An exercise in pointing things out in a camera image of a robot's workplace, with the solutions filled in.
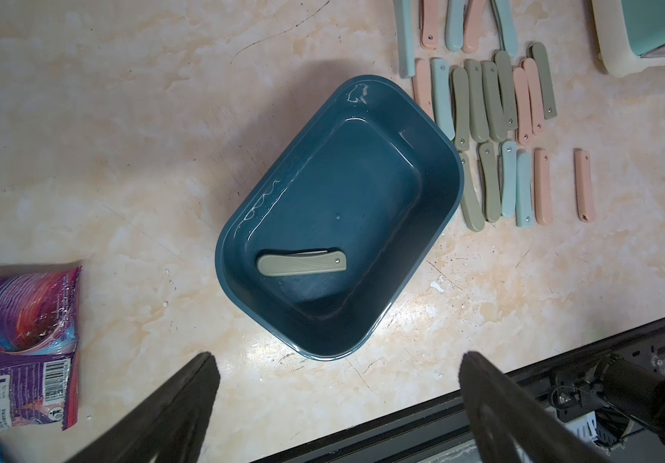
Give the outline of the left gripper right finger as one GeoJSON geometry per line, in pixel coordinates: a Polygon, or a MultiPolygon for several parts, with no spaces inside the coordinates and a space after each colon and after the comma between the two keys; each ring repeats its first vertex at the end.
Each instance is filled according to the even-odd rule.
{"type": "Polygon", "coordinates": [[[463,356],[459,381],[469,427],[484,462],[606,462],[476,351],[463,356]]]}

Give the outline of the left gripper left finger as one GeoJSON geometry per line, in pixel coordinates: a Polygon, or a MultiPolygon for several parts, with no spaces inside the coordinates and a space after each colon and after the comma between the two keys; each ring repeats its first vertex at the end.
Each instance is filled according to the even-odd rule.
{"type": "Polygon", "coordinates": [[[197,354],[72,462],[196,462],[220,387],[216,358],[197,354]]]}

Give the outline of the pale olive fruit knife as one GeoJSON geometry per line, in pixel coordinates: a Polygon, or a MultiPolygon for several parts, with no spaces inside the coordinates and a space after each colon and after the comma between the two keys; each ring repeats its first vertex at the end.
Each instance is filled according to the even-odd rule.
{"type": "Polygon", "coordinates": [[[471,177],[471,169],[469,164],[469,156],[466,152],[460,152],[460,158],[464,171],[464,192],[461,201],[461,209],[465,218],[465,225],[475,233],[484,230],[485,218],[482,208],[478,202],[473,179],[471,177]]]}

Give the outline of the teal knife row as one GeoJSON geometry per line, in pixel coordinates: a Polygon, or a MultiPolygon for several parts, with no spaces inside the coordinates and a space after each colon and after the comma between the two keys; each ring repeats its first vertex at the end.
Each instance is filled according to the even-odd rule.
{"type": "Polygon", "coordinates": [[[526,150],[517,154],[516,217],[519,228],[530,227],[535,223],[532,199],[532,156],[526,150]]]}
{"type": "Polygon", "coordinates": [[[446,138],[453,141],[455,138],[455,127],[449,87],[449,72],[450,67],[444,59],[433,58],[431,60],[435,121],[446,138]]]}

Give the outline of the teal plastic storage box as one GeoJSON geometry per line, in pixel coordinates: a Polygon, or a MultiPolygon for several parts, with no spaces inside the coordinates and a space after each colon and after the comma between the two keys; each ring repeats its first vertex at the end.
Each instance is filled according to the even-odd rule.
{"type": "Polygon", "coordinates": [[[371,337],[459,208],[453,143],[396,83],[344,82],[220,233],[225,295],[299,355],[346,357],[371,337]],[[264,254],[342,251],[342,272],[267,277],[264,254]]]}

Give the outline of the pink knife row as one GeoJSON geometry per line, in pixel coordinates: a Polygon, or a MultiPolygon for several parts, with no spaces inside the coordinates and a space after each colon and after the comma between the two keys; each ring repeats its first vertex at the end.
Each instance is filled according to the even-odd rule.
{"type": "Polygon", "coordinates": [[[429,61],[415,60],[415,76],[413,77],[413,95],[415,102],[430,117],[435,119],[432,101],[432,75],[429,61]]]}
{"type": "Polygon", "coordinates": [[[550,156],[544,149],[534,151],[534,202],[536,221],[544,226],[554,220],[550,187],[550,156]]]}

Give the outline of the olive knife row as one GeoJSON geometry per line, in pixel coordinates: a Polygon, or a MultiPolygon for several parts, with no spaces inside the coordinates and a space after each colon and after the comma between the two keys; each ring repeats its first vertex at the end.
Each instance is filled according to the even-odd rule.
{"type": "Polygon", "coordinates": [[[507,139],[507,127],[499,92],[497,66],[492,61],[482,61],[481,67],[490,137],[492,140],[502,143],[507,139]]]}
{"type": "Polygon", "coordinates": [[[481,144],[490,139],[484,100],[482,67],[478,61],[467,59],[465,60],[465,70],[469,78],[470,132],[473,140],[477,144],[481,144]]]}
{"type": "Polygon", "coordinates": [[[469,77],[462,67],[455,67],[451,73],[451,86],[454,100],[454,142],[457,150],[469,149],[469,77]]]}

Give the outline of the short pink fruit knife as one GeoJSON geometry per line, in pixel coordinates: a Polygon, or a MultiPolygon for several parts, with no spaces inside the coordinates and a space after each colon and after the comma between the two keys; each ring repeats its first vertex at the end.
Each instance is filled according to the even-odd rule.
{"type": "Polygon", "coordinates": [[[420,1],[421,44],[425,49],[438,48],[438,0],[420,1]]]}

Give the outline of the pale mint fruit knife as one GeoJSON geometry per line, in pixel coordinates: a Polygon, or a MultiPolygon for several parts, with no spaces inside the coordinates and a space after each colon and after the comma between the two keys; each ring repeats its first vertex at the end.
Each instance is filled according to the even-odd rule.
{"type": "Polygon", "coordinates": [[[403,79],[415,76],[415,29],[411,0],[394,0],[399,75],[403,79]]]}

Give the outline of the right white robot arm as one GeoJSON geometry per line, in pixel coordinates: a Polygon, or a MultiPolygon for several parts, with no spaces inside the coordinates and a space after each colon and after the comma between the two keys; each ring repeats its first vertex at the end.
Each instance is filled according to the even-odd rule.
{"type": "Polygon", "coordinates": [[[613,451],[625,445],[636,424],[665,445],[665,375],[610,355],[577,383],[581,400],[600,403],[596,445],[613,451]]]}

